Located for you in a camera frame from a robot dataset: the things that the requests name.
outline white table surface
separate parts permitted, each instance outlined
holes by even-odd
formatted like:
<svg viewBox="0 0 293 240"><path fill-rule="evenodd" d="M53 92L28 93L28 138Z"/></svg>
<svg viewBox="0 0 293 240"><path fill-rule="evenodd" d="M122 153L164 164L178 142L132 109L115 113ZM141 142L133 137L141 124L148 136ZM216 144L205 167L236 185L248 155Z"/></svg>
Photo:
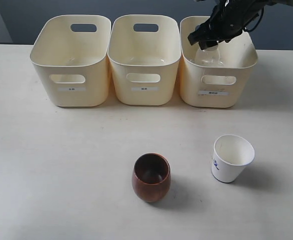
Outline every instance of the white table surface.
<svg viewBox="0 0 293 240"><path fill-rule="evenodd" d="M293 51L259 50L230 109L127 106L111 86L93 108L60 108L29 60L0 45L0 240L293 240ZM246 138L256 158L232 184L211 175L213 143ZM131 187L136 159L164 155L156 204Z"/></svg>

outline cream plastic bin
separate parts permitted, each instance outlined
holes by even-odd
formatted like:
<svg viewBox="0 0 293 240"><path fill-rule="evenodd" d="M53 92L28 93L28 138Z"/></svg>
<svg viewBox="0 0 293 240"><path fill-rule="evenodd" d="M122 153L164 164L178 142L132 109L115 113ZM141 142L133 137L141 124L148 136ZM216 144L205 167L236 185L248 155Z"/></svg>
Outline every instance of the cream plastic bin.
<svg viewBox="0 0 293 240"><path fill-rule="evenodd" d="M122 103L163 105L172 97L181 57L178 24L162 15L122 16L114 22L108 57Z"/></svg>
<svg viewBox="0 0 293 240"><path fill-rule="evenodd" d="M55 105L92 107L107 99L110 32L110 20L98 15L62 15L44 25L30 58Z"/></svg>
<svg viewBox="0 0 293 240"><path fill-rule="evenodd" d="M183 55L180 62L180 94L191 106L229 108L240 97L258 56L249 34L244 32L229 43L219 43L223 67L194 64L199 45L191 46L188 35L208 18L190 16L180 24Z"/></svg>

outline white paper cup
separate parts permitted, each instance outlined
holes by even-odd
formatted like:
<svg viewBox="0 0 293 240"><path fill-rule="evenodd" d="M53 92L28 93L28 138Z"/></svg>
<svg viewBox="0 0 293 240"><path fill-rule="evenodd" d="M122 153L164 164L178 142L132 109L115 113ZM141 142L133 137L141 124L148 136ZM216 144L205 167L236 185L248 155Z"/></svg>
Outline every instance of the white paper cup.
<svg viewBox="0 0 293 240"><path fill-rule="evenodd" d="M254 148L243 137L220 136L214 143L212 174L222 183L231 183L254 158Z"/></svg>

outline clear plastic bottle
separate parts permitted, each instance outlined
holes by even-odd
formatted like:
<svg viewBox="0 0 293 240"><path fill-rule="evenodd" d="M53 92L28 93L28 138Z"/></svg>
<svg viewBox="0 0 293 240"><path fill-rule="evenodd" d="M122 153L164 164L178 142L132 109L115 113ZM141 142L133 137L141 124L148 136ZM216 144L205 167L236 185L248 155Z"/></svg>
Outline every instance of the clear plastic bottle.
<svg viewBox="0 0 293 240"><path fill-rule="evenodd" d="M206 66L206 67L223 66L218 45L209 47L205 50L201 50L201 48L199 48L196 51L194 63L197 65Z"/></svg>

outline brown wooden cup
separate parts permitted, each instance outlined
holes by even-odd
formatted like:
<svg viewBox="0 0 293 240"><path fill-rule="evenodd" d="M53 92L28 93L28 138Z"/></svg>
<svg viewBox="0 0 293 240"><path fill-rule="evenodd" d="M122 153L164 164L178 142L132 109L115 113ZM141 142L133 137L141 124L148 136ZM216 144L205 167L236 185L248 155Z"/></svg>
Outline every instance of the brown wooden cup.
<svg viewBox="0 0 293 240"><path fill-rule="evenodd" d="M170 165L163 156L147 153L135 162L132 187L142 200L148 203L161 200L168 193L170 184Z"/></svg>

